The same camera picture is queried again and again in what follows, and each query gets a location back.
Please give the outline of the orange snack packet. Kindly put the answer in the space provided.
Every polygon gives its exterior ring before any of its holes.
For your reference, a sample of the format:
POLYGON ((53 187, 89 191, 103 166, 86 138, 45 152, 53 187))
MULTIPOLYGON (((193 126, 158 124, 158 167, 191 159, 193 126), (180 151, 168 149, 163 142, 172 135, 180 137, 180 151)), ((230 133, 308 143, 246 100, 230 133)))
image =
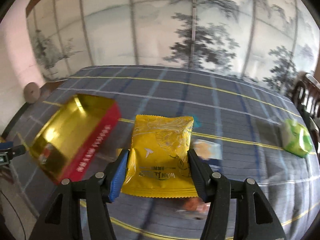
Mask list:
POLYGON ((183 198, 177 212, 186 218, 205 220, 208 216, 210 203, 205 203, 199 197, 183 198))

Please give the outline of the pale blue snack packet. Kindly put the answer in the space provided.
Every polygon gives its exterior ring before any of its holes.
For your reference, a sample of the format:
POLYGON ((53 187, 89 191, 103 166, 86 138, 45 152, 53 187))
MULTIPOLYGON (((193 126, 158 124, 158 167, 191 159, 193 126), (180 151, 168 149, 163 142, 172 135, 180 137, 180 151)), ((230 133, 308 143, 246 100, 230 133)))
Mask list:
POLYGON ((193 142, 193 149, 204 160, 222 160, 221 145, 218 143, 198 139, 193 142))

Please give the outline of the yellow snack packet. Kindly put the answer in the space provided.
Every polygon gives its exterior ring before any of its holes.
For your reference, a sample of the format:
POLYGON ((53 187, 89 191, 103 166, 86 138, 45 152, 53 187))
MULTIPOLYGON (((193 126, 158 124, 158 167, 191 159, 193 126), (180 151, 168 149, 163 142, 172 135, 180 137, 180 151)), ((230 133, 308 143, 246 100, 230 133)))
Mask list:
POLYGON ((121 192, 146 198, 196 197, 188 164, 193 123, 191 116, 137 115, 121 192))

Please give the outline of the dark wooden chair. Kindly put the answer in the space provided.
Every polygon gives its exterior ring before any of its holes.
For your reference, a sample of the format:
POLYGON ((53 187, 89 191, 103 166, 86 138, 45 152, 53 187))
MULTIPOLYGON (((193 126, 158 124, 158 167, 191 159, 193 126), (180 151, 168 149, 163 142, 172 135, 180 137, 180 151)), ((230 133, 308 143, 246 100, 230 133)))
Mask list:
POLYGON ((307 126, 316 153, 319 155, 319 82, 312 74, 301 71, 293 82, 290 96, 307 126))

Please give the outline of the red gold toffee tin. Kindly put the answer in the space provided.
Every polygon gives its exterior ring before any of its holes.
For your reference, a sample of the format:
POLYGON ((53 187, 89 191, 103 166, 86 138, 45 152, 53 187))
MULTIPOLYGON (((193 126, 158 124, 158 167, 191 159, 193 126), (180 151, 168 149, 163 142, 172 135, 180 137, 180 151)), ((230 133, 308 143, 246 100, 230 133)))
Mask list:
POLYGON ((39 131, 30 155, 53 183, 80 181, 120 117, 116 100, 74 94, 39 131))

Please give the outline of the round stone disc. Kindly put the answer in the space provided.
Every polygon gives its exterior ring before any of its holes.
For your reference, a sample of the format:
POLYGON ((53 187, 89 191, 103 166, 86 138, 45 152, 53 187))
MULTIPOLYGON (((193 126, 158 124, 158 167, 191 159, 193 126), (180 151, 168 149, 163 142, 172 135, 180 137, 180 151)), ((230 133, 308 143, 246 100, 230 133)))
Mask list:
POLYGON ((33 104, 40 98, 40 87, 36 83, 30 82, 25 86, 23 90, 23 95, 27 103, 33 104))

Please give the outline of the painted folding screen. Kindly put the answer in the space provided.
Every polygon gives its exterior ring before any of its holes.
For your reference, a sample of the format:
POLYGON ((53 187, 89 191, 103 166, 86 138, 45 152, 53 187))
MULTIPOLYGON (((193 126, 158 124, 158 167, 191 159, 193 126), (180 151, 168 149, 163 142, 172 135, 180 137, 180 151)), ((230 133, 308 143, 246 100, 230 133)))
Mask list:
POLYGON ((88 66, 136 64, 284 92, 319 58, 319 27, 301 0, 30 0, 25 13, 50 81, 88 66))

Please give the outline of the green tissue pack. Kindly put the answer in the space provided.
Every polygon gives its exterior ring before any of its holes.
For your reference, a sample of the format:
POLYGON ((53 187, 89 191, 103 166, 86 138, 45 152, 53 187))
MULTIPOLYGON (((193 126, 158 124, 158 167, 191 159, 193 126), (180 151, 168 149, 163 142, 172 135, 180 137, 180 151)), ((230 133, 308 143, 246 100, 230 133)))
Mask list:
POLYGON ((308 129, 295 119, 285 119, 280 126, 282 147, 285 151, 305 158, 313 150, 308 129))

